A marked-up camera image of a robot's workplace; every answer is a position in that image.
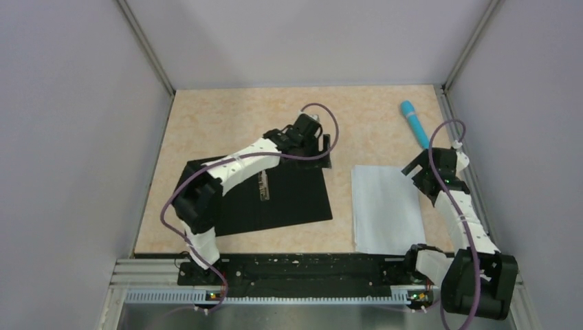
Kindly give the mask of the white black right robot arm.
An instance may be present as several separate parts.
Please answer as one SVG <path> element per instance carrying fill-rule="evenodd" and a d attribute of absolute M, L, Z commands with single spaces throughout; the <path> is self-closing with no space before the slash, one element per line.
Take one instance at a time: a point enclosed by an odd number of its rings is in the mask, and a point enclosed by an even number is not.
<path fill-rule="evenodd" d="M 414 244 L 405 255 L 408 271 L 424 277 L 440 290 L 443 309 L 492 320 L 507 318 L 518 262 L 486 233 L 472 203 L 468 185 L 458 173 L 469 164 L 455 148 L 427 148 L 402 173 L 425 195 L 443 217 L 454 251 Z"/>

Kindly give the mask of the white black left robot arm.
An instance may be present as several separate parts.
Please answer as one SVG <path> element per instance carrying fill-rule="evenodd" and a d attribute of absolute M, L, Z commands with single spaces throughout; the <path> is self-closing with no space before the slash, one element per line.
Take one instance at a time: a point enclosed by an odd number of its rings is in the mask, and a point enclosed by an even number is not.
<path fill-rule="evenodd" d="M 269 130 L 236 153 L 187 163 L 171 205 L 184 228 L 189 254 L 201 269 L 210 269 L 220 258 L 215 227 L 225 195 L 251 176 L 287 160 L 314 160 L 321 155 L 321 135 L 319 117 L 301 113 L 293 124 Z"/>

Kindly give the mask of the white A4 file folder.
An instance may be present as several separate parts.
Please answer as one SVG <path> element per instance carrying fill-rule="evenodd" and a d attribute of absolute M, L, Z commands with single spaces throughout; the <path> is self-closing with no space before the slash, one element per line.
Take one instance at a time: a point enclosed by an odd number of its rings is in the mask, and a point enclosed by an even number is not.
<path fill-rule="evenodd" d="M 333 218 L 324 168 L 312 162 L 283 160 L 265 170 L 269 200 L 261 201 L 258 174 L 232 188 L 222 199 L 215 222 L 218 237 L 268 230 Z"/>

